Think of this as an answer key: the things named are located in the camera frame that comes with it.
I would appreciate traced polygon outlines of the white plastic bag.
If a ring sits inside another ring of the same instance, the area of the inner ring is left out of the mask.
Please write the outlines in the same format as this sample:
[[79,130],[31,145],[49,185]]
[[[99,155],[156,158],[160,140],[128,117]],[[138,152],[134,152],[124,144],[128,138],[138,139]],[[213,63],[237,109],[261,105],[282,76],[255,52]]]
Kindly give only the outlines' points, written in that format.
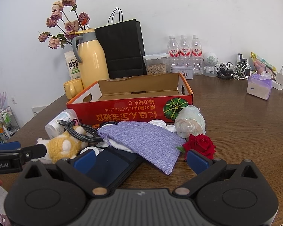
[[129,153],[134,153],[134,151],[132,151],[130,148],[124,146],[123,144],[120,144],[112,139],[108,139],[108,143],[114,147],[115,149],[117,150],[122,150],[122,151],[125,151],[125,152],[129,152]]

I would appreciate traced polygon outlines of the purple tissue pack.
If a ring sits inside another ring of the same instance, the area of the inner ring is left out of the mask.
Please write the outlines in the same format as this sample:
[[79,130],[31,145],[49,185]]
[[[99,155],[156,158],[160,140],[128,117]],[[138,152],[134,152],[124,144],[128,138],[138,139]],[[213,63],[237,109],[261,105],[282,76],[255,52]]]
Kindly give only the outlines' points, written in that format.
[[253,74],[248,78],[247,93],[268,100],[272,89],[271,75]]

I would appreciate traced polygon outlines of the white plastic lid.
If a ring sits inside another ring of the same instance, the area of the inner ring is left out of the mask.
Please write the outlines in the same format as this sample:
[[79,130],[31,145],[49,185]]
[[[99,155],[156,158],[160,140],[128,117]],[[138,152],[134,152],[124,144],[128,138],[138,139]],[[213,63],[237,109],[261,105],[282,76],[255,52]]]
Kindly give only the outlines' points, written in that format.
[[161,127],[163,129],[166,127],[165,121],[160,120],[160,119],[154,119],[154,120],[149,121],[148,123],[155,125],[155,126],[158,126],[158,127]]

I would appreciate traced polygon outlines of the red orange cardboard box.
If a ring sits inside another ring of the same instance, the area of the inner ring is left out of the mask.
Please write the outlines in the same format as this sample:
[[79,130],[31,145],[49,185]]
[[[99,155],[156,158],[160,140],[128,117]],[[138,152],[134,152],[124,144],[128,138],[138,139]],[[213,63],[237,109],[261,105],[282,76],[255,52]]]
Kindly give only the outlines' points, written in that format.
[[173,123],[193,100],[187,80],[180,73],[166,73],[100,80],[66,106],[75,111],[81,123],[89,125],[154,119]]

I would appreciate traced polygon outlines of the white toy robot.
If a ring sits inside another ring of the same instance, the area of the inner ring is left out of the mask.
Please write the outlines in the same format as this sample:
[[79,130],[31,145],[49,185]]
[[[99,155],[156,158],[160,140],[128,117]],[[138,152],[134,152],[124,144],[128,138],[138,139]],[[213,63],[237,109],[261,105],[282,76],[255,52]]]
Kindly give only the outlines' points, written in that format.
[[207,52],[202,56],[203,60],[203,74],[209,77],[217,76],[217,68],[216,65],[218,63],[218,58],[216,54],[212,52]]

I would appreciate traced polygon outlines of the clear seed storage container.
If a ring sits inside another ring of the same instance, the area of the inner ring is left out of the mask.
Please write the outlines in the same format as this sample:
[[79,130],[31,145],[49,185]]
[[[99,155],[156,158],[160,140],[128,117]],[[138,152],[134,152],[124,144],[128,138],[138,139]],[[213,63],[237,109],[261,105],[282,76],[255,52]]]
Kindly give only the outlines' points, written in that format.
[[171,72],[169,54],[152,54],[143,56],[148,75],[161,75]]

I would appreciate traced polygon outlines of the yellow thermos jug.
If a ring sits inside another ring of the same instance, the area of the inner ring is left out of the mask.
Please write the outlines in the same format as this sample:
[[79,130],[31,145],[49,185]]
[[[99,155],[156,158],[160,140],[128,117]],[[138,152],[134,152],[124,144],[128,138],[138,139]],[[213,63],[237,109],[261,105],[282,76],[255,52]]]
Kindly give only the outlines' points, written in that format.
[[84,89],[96,81],[109,79],[105,53],[96,38],[94,29],[75,32],[72,49],[78,61]]

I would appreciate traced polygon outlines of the red artificial rose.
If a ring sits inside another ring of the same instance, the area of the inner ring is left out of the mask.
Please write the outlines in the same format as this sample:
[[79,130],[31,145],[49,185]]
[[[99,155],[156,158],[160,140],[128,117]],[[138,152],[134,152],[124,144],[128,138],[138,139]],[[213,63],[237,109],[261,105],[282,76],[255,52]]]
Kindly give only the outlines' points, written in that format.
[[195,150],[210,160],[214,158],[214,153],[216,152],[216,146],[213,144],[210,137],[204,134],[200,134],[197,136],[190,134],[188,141],[182,146],[176,146],[176,148],[181,153],[185,154],[185,161],[187,160],[188,151],[190,150]]

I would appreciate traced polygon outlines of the white plastic rectangular case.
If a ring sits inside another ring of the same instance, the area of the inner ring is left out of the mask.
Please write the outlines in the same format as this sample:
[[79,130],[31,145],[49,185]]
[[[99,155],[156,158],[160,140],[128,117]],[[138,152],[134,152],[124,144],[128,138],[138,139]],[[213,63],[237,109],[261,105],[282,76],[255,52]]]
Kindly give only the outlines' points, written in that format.
[[45,125],[45,131],[50,139],[57,137],[64,132],[64,126],[59,123],[60,120],[69,122],[77,118],[77,114],[73,109],[65,109]]

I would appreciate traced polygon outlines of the water bottle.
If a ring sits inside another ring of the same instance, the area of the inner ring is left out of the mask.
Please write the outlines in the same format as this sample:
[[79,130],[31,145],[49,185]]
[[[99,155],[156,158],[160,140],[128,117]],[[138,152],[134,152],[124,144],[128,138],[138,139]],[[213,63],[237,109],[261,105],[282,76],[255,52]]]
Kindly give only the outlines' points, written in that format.
[[170,57],[169,57],[170,65],[171,66],[178,65],[178,62],[179,62],[179,45],[178,45],[174,35],[169,36],[168,54],[170,55]]
[[191,47],[186,35],[180,35],[179,57],[182,66],[190,66]]
[[191,57],[194,75],[202,74],[202,45],[197,35],[193,35],[191,44]]

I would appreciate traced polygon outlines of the small white tin box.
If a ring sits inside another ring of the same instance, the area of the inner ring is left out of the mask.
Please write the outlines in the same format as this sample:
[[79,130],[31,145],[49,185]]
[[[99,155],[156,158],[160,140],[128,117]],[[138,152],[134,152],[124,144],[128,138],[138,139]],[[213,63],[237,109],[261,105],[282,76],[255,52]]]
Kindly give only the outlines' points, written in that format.
[[181,65],[172,65],[171,72],[172,73],[180,73],[184,76],[186,80],[193,79],[193,67],[192,66],[181,66]]

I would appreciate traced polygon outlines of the white milk carton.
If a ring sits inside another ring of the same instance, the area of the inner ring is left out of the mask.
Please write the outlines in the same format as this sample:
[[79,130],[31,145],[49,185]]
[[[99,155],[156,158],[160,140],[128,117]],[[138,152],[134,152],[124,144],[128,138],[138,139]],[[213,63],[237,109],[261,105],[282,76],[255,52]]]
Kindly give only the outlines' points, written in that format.
[[80,79],[80,70],[78,68],[78,61],[73,53],[73,51],[69,51],[64,53],[65,60],[66,60],[66,66],[68,69],[68,73],[70,76],[70,79]]

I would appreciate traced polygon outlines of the dark blue zip case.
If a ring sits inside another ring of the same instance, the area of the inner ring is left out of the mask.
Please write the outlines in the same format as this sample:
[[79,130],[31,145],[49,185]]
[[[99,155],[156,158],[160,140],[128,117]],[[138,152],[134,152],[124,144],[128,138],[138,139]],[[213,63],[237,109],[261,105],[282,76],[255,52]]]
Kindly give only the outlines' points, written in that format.
[[86,176],[109,190],[122,185],[144,161],[136,153],[112,147],[105,148],[95,156],[95,165],[86,173]]

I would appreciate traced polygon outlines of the purple fabric pouch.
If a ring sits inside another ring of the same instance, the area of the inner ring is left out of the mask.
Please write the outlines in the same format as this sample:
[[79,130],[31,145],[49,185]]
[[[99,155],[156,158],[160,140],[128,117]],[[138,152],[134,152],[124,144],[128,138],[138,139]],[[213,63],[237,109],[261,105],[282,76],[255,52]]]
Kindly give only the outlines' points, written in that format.
[[170,175],[185,139],[176,133],[147,122],[122,121],[98,129],[106,140],[113,140],[151,162],[166,175]]

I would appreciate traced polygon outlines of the plush corgi toy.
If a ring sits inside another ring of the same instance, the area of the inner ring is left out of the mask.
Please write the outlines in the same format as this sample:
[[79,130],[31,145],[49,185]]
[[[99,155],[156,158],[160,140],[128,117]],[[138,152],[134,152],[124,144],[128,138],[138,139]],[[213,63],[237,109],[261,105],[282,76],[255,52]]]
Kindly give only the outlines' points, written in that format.
[[37,144],[43,144],[47,149],[46,155],[39,158],[43,164],[55,164],[62,158],[73,159],[87,147],[87,143],[77,140],[67,131],[51,140],[38,138]]

